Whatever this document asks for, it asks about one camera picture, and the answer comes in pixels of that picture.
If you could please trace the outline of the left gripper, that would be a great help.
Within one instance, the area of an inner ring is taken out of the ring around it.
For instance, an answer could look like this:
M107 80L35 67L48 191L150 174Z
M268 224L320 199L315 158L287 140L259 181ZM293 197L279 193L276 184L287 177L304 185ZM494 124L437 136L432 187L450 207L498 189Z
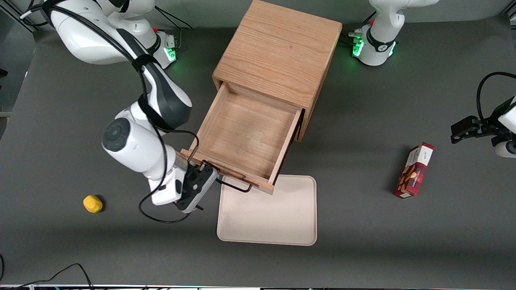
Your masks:
M475 116L468 116L453 124L450 127L451 143L457 144L461 140L490 135L501 139L515 139L515 97L498 105L488 118L483 116L479 101L479 119Z

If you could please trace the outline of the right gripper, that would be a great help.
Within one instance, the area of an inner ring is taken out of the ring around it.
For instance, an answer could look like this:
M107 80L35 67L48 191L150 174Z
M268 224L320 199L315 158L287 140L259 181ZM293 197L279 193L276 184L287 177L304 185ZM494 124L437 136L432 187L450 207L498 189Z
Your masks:
M188 162L188 170L192 172L201 172L203 176L210 178L218 178L219 168L211 163L199 163L195 160ZM154 205L166 205L177 202L182 197L182 185L187 172L187 167L173 166L165 174L148 180L149 186L153 194L151 202Z

